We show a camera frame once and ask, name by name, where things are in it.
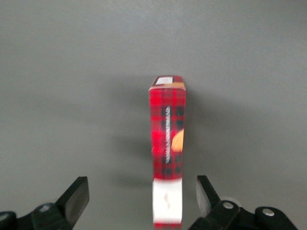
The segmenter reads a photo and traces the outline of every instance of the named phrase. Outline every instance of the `screw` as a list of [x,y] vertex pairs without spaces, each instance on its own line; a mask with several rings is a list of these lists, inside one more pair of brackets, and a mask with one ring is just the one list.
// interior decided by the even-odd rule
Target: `screw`
[[263,209],[262,212],[263,212],[264,215],[269,216],[269,217],[272,217],[272,216],[275,215],[275,213],[268,208]]
[[50,204],[44,204],[44,205],[42,205],[42,206],[40,206],[40,207],[38,208],[38,211],[40,211],[40,212],[46,212],[46,211],[48,211],[50,208],[51,208],[51,205],[50,205]]
[[224,206],[225,208],[227,208],[227,209],[232,209],[232,208],[234,207],[234,205],[231,204],[231,203],[229,203],[229,202],[224,202],[224,203],[223,203],[223,206]]
[[9,214],[8,213],[3,213],[3,214],[0,214],[0,222],[5,220],[7,217],[9,217]]

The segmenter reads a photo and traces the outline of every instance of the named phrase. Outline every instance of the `red plaid box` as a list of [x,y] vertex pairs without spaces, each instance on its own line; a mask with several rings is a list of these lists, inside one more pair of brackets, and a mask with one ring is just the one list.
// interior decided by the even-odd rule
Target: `red plaid box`
[[186,88],[180,76],[160,76],[149,89],[155,227],[182,219],[182,149]]

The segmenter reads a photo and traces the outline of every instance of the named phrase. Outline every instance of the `box top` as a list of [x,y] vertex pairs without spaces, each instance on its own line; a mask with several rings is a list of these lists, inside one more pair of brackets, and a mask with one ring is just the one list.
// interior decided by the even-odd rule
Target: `box top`
[[186,89],[182,77],[174,75],[158,76],[149,90],[161,88]]

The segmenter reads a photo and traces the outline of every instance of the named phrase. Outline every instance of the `white stripe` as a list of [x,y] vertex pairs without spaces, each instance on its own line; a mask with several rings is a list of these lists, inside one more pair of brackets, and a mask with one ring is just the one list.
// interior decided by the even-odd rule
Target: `white stripe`
[[182,178],[175,180],[153,180],[154,223],[181,223]]

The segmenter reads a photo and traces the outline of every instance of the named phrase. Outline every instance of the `box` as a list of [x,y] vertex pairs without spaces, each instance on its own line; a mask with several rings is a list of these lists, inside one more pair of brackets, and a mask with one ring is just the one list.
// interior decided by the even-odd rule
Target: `box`
[[159,76],[149,89],[155,227],[180,227],[186,88],[181,76]]

